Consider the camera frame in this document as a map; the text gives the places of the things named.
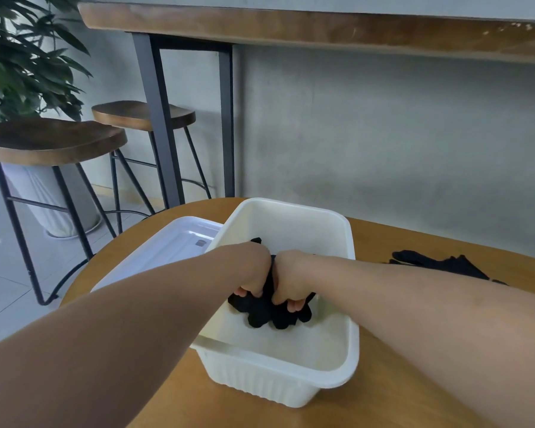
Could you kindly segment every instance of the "white plastic tub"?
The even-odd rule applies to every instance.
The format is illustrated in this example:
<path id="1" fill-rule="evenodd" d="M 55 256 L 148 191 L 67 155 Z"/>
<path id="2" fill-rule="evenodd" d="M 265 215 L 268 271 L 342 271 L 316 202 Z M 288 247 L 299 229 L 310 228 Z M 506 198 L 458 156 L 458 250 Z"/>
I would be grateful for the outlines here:
<path id="1" fill-rule="evenodd" d="M 207 251 L 261 237 L 272 254 L 286 249 L 355 258 L 351 227 L 330 210 L 266 199 L 243 201 Z M 359 328 L 315 297 L 313 319 L 284 331 L 251 328 L 225 302 L 194 341 L 210 378 L 289 407 L 306 405 L 321 388 L 347 382 L 359 360 Z"/>

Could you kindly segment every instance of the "potted plant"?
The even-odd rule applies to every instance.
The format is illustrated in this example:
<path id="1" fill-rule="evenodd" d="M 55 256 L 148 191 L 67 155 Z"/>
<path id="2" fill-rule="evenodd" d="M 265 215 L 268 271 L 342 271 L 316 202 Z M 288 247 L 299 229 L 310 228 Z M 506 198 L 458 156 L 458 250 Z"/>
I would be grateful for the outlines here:
<path id="1" fill-rule="evenodd" d="M 28 0 L 0 0 L 0 122 L 20 117 L 40 117 L 60 111 L 81 120 L 81 92 L 73 85 L 74 72 L 91 74 L 69 57 L 66 46 L 88 54 L 66 27 L 68 21 L 51 13 L 77 9 L 78 0 L 44 0 L 45 8 Z M 63 197 L 49 167 L 3 164 L 21 197 L 64 206 Z M 99 222 L 95 206 L 74 165 L 62 167 L 64 178 L 86 230 Z M 29 206 L 38 222 L 55 237 L 71 237 L 70 217 L 55 210 Z"/>

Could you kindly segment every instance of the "black fabric on table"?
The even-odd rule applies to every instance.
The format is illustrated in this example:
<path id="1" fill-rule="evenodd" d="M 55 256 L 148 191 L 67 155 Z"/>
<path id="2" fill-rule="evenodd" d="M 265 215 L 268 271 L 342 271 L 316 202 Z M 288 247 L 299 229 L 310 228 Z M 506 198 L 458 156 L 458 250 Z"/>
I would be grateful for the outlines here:
<path id="1" fill-rule="evenodd" d="M 260 237 L 251 239 L 252 242 L 262 243 Z M 239 295 L 231 295 L 228 297 L 228 303 L 231 304 L 238 312 L 248 314 L 248 324 L 253 328 L 260 328 L 270 321 L 276 329 L 287 329 L 288 326 L 294 326 L 297 320 L 307 323 L 311 320 L 311 309 L 308 303 L 313 299 L 315 293 L 311 293 L 305 301 L 305 306 L 297 312 L 289 312 L 287 310 L 287 302 L 281 305 L 274 305 L 271 303 L 271 296 L 273 296 L 273 278 L 271 277 L 271 270 L 273 268 L 273 261 L 275 255 L 271 256 L 271 267 L 267 274 L 266 282 L 264 284 L 264 292 L 261 297 L 254 297 L 250 292 L 244 297 Z"/>
<path id="2" fill-rule="evenodd" d="M 450 257 L 449 259 L 437 261 L 415 251 L 400 251 L 393 252 L 392 258 L 393 259 L 388 262 L 389 264 L 403 264 L 407 266 L 424 267 L 426 269 L 442 270 L 443 272 L 458 273 L 460 275 L 471 276 L 473 278 L 485 279 L 497 282 L 498 284 L 507 285 L 505 282 L 498 281 L 497 279 L 490 280 L 490 277 L 474 266 L 464 255 L 460 255 L 458 258 Z"/>

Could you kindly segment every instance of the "wooden tabletop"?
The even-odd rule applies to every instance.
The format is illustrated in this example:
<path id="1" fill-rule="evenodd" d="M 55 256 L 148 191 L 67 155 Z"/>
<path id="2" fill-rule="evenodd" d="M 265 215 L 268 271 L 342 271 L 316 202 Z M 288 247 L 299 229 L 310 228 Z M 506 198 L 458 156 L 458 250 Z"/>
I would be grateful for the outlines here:
<path id="1" fill-rule="evenodd" d="M 535 63 L 535 21 L 137 3 L 80 3 L 79 12 L 96 29 Z"/>
<path id="2" fill-rule="evenodd" d="M 91 291 L 139 245 L 178 217 L 224 223 L 243 199 L 191 202 L 158 213 L 111 241 L 78 275 L 62 305 Z M 349 218 L 358 260 L 387 262 L 411 249 L 435 259 L 464 254 L 484 273 L 535 293 L 535 259 L 508 251 Z M 357 371 L 344 386 L 322 390 L 301 409 L 214 383 L 188 350 L 171 376 L 131 423 L 132 428 L 197 427 L 491 427 L 413 366 L 361 329 Z"/>

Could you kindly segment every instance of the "forearm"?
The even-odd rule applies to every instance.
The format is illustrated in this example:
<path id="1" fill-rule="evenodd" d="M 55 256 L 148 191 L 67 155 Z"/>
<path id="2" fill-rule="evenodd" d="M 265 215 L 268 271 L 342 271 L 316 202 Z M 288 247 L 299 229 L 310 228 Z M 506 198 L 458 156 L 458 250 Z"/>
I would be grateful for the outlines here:
<path id="1" fill-rule="evenodd" d="M 535 426 L 535 295 L 466 276 L 307 259 L 313 290 L 501 426 Z"/>
<path id="2" fill-rule="evenodd" d="M 228 295 L 265 279 L 265 255 L 233 245 L 158 267 L 7 338 L 0 427 L 126 426 Z"/>

